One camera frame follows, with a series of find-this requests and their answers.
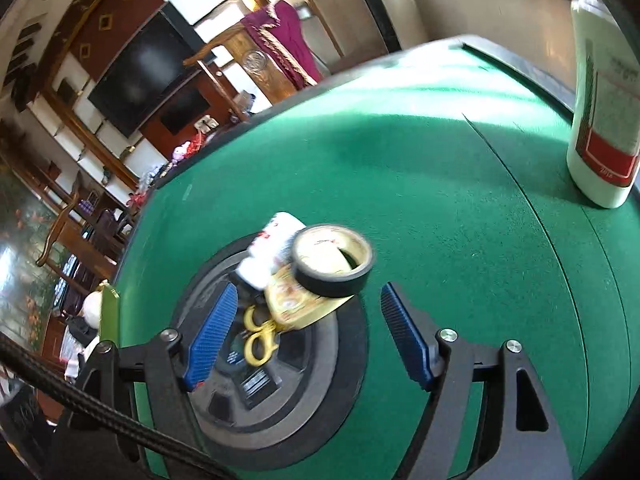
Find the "yellow scissors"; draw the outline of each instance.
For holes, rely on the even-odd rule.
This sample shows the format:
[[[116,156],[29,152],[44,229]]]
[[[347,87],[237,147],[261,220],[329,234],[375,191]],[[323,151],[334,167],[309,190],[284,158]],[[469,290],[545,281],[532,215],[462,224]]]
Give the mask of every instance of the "yellow scissors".
[[[258,367],[271,359],[271,355],[273,355],[275,349],[278,348],[275,340],[277,325],[273,319],[269,319],[260,326],[256,326],[254,323],[254,310],[255,305],[247,307],[244,311],[244,317],[242,318],[244,320],[244,327],[249,332],[253,332],[244,343],[244,358],[251,366]],[[262,359],[258,359],[254,355],[254,341],[258,338],[260,338],[262,347],[264,348]]]

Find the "tape roll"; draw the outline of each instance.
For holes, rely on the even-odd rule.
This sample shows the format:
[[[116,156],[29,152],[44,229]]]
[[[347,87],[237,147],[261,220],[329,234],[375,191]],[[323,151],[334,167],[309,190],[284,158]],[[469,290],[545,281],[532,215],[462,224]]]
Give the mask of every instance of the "tape roll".
[[[333,243],[355,264],[351,270],[326,272],[313,268],[314,248]],[[375,255],[371,244],[360,233],[347,227],[318,224],[296,234],[291,246],[293,275],[306,290],[326,298],[346,298],[358,294],[367,283]]]

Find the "purple garment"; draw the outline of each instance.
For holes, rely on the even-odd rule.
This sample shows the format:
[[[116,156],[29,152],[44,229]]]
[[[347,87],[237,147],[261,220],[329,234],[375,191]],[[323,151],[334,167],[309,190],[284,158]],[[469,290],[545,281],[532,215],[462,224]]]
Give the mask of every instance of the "purple garment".
[[[274,4],[274,10],[280,20],[280,25],[268,28],[267,31],[273,34],[282,46],[289,51],[309,77],[319,82],[322,79],[322,75],[318,72],[311,50],[309,50],[302,37],[302,28],[300,27],[300,19],[296,9],[287,2],[280,0]],[[256,10],[242,19],[242,24],[252,40],[261,50],[271,56],[271,59],[277,63],[293,85],[298,90],[309,86],[310,83],[304,79],[302,74],[295,70],[294,66],[280,52],[274,50],[265,42],[258,30],[267,23],[276,24],[277,22],[269,16],[266,7]]]

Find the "silver bolt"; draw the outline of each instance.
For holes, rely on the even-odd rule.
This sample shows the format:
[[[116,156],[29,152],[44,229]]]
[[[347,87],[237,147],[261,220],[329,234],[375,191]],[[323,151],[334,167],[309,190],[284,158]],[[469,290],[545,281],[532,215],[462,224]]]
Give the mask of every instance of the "silver bolt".
[[[515,339],[509,339],[507,341],[507,350],[509,352],[513,352],[514,354],[519,354],[520,352],[522,352],[522,345]]]
[[[106,354],[107,352],[111,351],[112,348],[113,343],[111,341],[100,341],[95,346],[95,350],[98,352],[98,354]]]
[[[452,328],[443,328],[440,330],[440,337],[446,342],[453,343],[458,339],[458,332]]]
[[[178,339],[178,331],[175,328],[165,328],[160,333],[160,339],[167,343],[175,341],[176,339]]]

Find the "green tabletop surface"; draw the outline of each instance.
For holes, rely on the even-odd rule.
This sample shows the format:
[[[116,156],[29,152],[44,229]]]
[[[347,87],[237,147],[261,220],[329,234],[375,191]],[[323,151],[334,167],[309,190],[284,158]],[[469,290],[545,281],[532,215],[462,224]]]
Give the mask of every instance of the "green tabletop surface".
[[[115,284],[119,343],[165,328],[198,268],[277,211],[344,224],[378,255],[362,293],[370,348],[360,396],[320,451],[240,476],[393,476],[427,394],[409,380],[380,312],[391,280],[470,342],[522,343],[578,476],[640,383],[640,210],[633,196],[603,210],[581,195],[565,163],[570,131],[498,64],[460,48],[418,48],[372,66],[153,194]],[[151,424],[144,387],[136,391]],[[466,467],[480,399],[475,385],[452,474]]]

